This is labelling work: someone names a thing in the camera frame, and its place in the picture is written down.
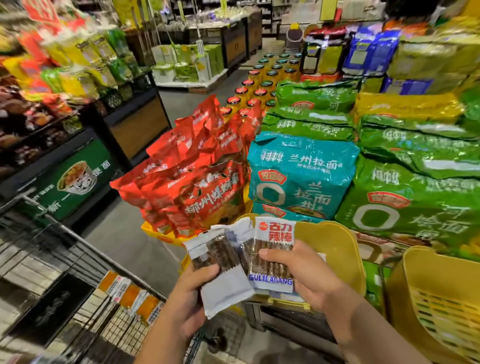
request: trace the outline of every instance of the red sign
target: red sign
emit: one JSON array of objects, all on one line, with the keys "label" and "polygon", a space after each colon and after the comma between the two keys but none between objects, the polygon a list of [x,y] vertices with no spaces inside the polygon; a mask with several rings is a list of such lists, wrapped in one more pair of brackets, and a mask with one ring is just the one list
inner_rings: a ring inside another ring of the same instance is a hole
[{"label": "red sign", "polygon": [[50,0],[22,0],[28,17],[36,22],[60,24],[60,19]]}]

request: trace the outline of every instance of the right hand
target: right hand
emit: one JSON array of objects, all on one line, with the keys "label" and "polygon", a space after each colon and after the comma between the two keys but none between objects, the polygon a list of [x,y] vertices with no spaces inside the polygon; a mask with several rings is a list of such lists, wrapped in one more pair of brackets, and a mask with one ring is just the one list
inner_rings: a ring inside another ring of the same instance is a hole
[{"label": "right hand", "polygon": [[315,310],[322,311],[328,295],[345,284],[325,261],[301,240],[296,240],[291,251],[260,249],[260,258],[288,266],[295,283],[295,291]]}]

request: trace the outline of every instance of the concrete floor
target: concrete floor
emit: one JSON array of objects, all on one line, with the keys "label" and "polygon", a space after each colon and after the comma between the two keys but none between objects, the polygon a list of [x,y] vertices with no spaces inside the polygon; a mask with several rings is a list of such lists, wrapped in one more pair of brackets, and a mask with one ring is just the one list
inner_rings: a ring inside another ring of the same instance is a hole
[{"label": "concrete floor", "polygon": [[[235,71],[212,92],[222,104],[234,95],[235,88],[247,79],[248,70]],[[161,91],[171,121],[192,114],[206,95]],[[149,238],[141,229],[140,211],[120,198],[112,203],[83,233],[88,242],[168,296],[179,276],[185,250]],[[238,359],[248,364],[322,364],[317,354],[271,332],[260,332],[247,325],[238,350]]]}]

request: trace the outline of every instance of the green display sign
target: green display sign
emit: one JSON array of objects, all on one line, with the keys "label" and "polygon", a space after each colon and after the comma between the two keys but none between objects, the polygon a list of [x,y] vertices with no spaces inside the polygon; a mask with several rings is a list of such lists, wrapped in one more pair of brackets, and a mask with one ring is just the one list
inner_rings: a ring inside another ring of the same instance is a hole
[{"label": "green display sign", "polygon": [[[105,186],[118,166],[103,143],[92,140],[59,165],[40,175],[32,184],[32,198],[45,207],[57,220],[72,213],[98,189]],[[28,215],[38,209],[28,206]]]}]

